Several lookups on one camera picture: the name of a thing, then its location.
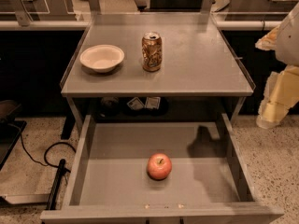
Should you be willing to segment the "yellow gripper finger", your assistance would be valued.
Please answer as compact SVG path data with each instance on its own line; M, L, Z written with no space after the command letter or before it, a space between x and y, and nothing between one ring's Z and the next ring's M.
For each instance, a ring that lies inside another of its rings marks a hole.
M275 50L277 46L277 35L278 26L260 38L256 43L255 47L261 50Z
M256 124L263 129L274 128L298 103L299 67L287 65L280 73L272 72L267 79Z

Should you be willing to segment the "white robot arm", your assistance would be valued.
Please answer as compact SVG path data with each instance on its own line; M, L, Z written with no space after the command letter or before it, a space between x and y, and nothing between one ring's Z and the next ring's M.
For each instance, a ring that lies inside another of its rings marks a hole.
M280 73L270 74L258 110L256 124L270 129L278 126L299 103L299 4L279 26L260 38L255 47L273 50L276 59L286 65Z

